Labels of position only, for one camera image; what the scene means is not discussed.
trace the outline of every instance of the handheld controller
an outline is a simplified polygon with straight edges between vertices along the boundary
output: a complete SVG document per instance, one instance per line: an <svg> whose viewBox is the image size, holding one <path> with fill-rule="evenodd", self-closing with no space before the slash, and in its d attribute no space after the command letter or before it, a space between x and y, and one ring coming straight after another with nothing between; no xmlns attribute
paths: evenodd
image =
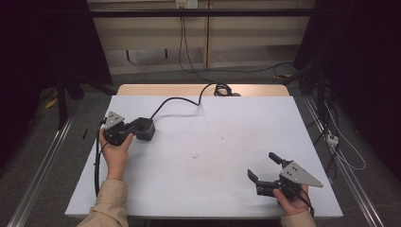
<svg viewBox="0 0 401 227"><path fill-rule="evenodd" d="M301 184L323 187L316 178L293 161L281 159L275 153L270 152L269 157L283 170L279 174L279 180L274 182L262 182L248 169L248 177L256 185L256 194L259 196L274 197L273 189L280 189L289 200L301 191Z"/></svg>
<svg viewBox="0 0 401 227"><path fill-rule="evenodd" d="M139 140L150 141L156 132L152 119L139 117L130 123L124 123L124 117L109 112L106 118L104 137L111 145L120 146L130 133Z"/></svg>

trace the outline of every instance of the sleeve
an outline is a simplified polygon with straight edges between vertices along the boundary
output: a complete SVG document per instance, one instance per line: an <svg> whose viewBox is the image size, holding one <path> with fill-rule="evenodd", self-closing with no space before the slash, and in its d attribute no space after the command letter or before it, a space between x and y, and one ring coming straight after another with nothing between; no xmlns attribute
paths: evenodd
<svg viewBox="0 0 401 227"><path fill-rule="evenodd" d="M315 220L310 215L309 211L304 211L303 213L281 217L281 225L284 227L316 227Z"/></svg>
<svg viewBox="0 0 401 227"><path fill-rule="evenodd" d="M124 182L106 180L100 187L95 206L78 226L128 227L126 202L128 186Z"/></svg>

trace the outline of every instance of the table surface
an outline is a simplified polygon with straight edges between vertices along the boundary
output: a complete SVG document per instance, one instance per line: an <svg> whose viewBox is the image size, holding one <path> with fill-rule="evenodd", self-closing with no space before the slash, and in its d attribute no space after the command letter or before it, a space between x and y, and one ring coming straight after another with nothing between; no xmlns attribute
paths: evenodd
<svg viewBox="0 0 401 227"><path fill-rule="evenodd" d="M286 86L281 84L230 84L233 93L242 96L289 96ZM198 96L204 84L123 84L118 96ZM215 86L208 87L204 94L211 96Z"/></svg>
<svg viewBox="0 0 401 227"><path fill-rule="evenodd" d="M124 90L120 89L118 96L112 98L108 111L121 114L130 122L139 116L150 116L168 98L138 94L138 88L151 89L149 94L154 95L156 90L159 90L156 94L160 94L168 90L166 87L175 86L135 85L136 96L124 96L132 94L127 93L127 87L129 85L123 85ZM183 87L196 87L193 96L187 96L196 99L204 85ZM245 90L253 86L232 87L234 92L244 95L248 94ZM269 87L283 88L276 85L254 87L260 91L269 90ZM182 92L178 87L172 91L175 94ZM254 184L247 177L249 168L261 181L278 179L281 167L269 159L271 151L296 161L324 184L323 188L309 187L316 218L342 216L288 92L282 96L205 96L199 107L174 100L153 119L156 133L152 141L135 139L130 147L125 176L131 190L127 201L130 216L153 219L279 218L282 209L275 198L257 196ZM94 159L95 145L65 212L68 216L84 218L95 203ZM100 179L104 179L107 167L103 159L101 163Z"/></svg>

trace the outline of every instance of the gray carpet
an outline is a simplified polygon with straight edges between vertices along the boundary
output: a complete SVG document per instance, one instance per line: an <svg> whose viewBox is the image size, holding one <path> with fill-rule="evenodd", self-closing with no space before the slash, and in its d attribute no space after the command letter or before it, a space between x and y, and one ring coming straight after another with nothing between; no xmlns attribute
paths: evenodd
<svg viewBox="0 0 401 227"><path fill-rule="evenodd" d="M264 67L237 67L235 70L254 70ZM292 74L294 69L289 65L280 66L276 74ZM207 79L224 81L226 83L272 83L274 73L272 70L257 73L213 72L201 73ZM123 83L206 83L196 75L182 71L146 73L138 75L123 75L113 78L117 89ZM70 131L68 132L61 150L51 167L46 182L33 206L26 226L76 226L79 220L64 215L68 202L74 192L75 183L85 165L92 144L96 136L98 121L104 116L110 102L110 97L101 94L92 87L83 85L85 97L83 100L68 99L68 106L79 102L78 114L75 116ZM297 83L288 86L288 90L300 110L304 122L310 123L313 118L305 105L305 99L300 95ZM356 171L357 177L372 199L386 226L398 226L401 223L401 183L391 172L375 157L375 152L369 143L360 138L352 121L344 110L337 104L340 116L341 132L357 147L365 158L367 167L363 171ZM45 109L42 104L36 113L29 133L24 137L24 143L15 150L9 159L7 167L3 170L0 179L0 226L6 226L17 207L20 199L26 192L35 172L39 168L47 149L56 134L58 126L57 106ZM314 141L319 136L317 127L308 129L310 138ZM356 166L360 166L360 160L351 148L341 144L347 160ZM327 145L321 139L316 150L321 158L323 166L329 163L330 155ZM334 168L328 172L332 177ZM332 184L333 190L339 200L344 213L343 218L317 220L318 226L369 226L363 216L346 181L338 171L336 182ZM175 222L179 226L191 226L194 223ZM143 226L143 220L131 220L131 226ZM153 221L150 226L170 226L171 221ZM267 223L257 221L211 221L207 226L266 226Z"/></svg>

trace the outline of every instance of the electrical wire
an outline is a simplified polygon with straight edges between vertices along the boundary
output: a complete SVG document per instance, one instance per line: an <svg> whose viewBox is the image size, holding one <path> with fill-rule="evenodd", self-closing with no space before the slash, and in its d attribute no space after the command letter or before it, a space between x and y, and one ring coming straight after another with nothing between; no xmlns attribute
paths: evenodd
<svg viewBox="0 0 401 227"><path fill-rule="evenodd" d="M324 102L324 105L325 105L325 107L326 107L326 109L327 109L327 111L328 111L328 113L329 113L331 119L332 119L333 122L334 122L334 117L333 117L333 115L331 114L330 109L328 108L328 106L327 106L327 104L326 104L325 102ZM339 132L339 134L341 135L341 137L351 146L351 148L357 153L357 155L359 156L359 158L362 160L362 162L363 162L363 167L355 167L355 166L352 166L351 164L349 164L349 163L344 159L343 155L340 155L340 152L341 152L340 149L339 149L339 151L336 151L336 149L335 149L333 146L330 146L330 147L333 148L333 151L339 156L339 158L340 158L345 164L347 164L349 167L351 167L352 169L354 169L354 170L363 170L363 169L365 169L365 168L366 168L366 162L365 162L365 160L363 159L362 155L360 155L359 151L357 151L357 149L347 140L347 138L345 138L345 136L341 133L339 127L337 126L337 124L336 124L335 122L334 122L334 126L335 126L336 129L338 130L338 132Z"/></svg>
<svg viewBox="0 0 401 227"><path fill-rule="evenodd" d="M216 84L215 96L219 96L219 95L220 95L220 96L232 96L232 95L233 95L230 86L228 86L227 84L221 83L221 82L209 83L209 84L207 84L207 85L201 90L201 92L200 92L200 97L199 97L199 99L198 99L198 103L196 103L196 102L194 102L194 101L192 101L192 100L190 100L190 99L188 99L188 98L185 98L185 97L178 97L178 96L170 97L170 98L166 99L166 100L159 106L159 108L154 112L154 114L150 117L150 119L153 119L153 117L160 111L160 109L162 109L162 107L163 107L168 101L170 101L170 100L179 99L179 100L184 100L184 101L190 102L190 103L192 103L192 104L194 104L194 105L196 105L196 106L200 106L200 104L201 104L201 98L202 98L202 95L203 95L204 90L206 90L206 88L208 88L209 86L211 86L211 85L213 85L213 84ZM227 93L226 93L225 95L222 94L222 93L219 91L219 90L221 90L221 89L226 89Z"/></svg>
<svg viewBox="0 0 401 227"><path fill-rule="evenodd" d="M189 62L189 65L191 67L191 70L184 69L183 68L183 64L181 62L183 41L185 43L186 57L188 58L188 62ZM201 70L196 70L193 67L192 61L191 61L191 59L189 57L188 44L187 44L187 40L186 40L185 19L183 17L181 17L181 41L180 41L180 51L179 51L179 62L180 62L180 67L183 69L184 72L195 73L198 78L206 80L208 82L215 82L215 81L212 81L211 79L206 79L206 78L202 77L201 75L199 75L200 72L257 73L257 72L263 72L263 71L267 71L267 70L272 69L274 71L273 72L274 73L274 81L271 84L273 84L276 81L277 75L276 75L276 72L275 72L275 68L277 66L284 65L284 64L292 64L292 62L287 61L287 62L277 63L274 66L266 67L266 68L263 68L263 69L256 69L256 70L249 70L249 71L230 70L230 69L201 69Z"/></svg>
<svg viewBox="0 0 401 227"><path fill-rule="evenodd" d="M103 150L104 145L101 150L99 150L99 135L100 135L100 128L103 124L106 123L106 119L104 118L101 120L97 126L97 132L96 132L96 154L95 154L95 193L96 196L99 193L99 169L100 169L100 156L101 156L101 151Z"/></svg>

